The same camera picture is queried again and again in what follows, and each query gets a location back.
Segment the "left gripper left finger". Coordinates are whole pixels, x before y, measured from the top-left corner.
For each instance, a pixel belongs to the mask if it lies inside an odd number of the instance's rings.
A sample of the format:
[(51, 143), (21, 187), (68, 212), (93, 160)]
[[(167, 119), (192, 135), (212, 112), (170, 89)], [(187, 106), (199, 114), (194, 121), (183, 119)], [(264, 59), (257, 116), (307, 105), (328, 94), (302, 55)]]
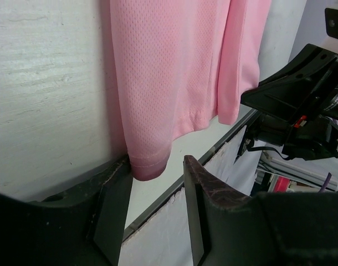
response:
[(41, 202), (0, 194), (0, 265), (117, 265), (131, 188), (124, 156)]

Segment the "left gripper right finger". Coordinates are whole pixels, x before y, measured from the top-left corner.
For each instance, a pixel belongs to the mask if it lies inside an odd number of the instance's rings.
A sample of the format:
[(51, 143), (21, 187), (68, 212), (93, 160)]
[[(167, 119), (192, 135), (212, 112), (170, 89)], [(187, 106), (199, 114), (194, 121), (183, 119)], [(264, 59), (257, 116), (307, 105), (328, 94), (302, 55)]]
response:
[(194, 265), (338, 265), (338, 193), (249, 197), (184, 160)]

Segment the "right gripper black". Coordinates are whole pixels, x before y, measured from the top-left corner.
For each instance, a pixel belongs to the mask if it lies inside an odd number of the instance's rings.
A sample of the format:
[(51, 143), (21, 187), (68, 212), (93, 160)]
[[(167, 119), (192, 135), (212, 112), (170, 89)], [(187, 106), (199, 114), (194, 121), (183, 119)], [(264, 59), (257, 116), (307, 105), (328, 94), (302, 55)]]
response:
[(257, 88), (244, 92), (241, 104), (262, 113), (248, 128), (248, 151), (260, 140), (279, 146), (283, 160), (338, 158), (338, 54), (307, 44)]

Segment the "pink t shirt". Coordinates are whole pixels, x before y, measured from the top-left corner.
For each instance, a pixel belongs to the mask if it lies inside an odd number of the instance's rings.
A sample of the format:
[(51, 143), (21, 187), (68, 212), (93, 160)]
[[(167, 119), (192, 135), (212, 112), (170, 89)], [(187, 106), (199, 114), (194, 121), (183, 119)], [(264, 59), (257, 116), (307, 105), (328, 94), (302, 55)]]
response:
[(111, 1), (122, 125), (135, 179), (163, 173), (175, 139), (233, 124), (259, 83), (270, 1)]

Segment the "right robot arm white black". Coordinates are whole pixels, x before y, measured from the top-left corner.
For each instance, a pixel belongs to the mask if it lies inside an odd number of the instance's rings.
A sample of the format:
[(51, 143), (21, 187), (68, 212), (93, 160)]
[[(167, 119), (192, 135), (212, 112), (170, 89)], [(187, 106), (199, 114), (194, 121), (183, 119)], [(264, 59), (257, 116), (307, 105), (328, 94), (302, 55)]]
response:
[(241, 103), (260, 111), (247, 131), (248, 151), (256, 140), (282, 147), (284, 160), (338, 158), (338, 52), (307, 44), (274, 75), (246, 91)]

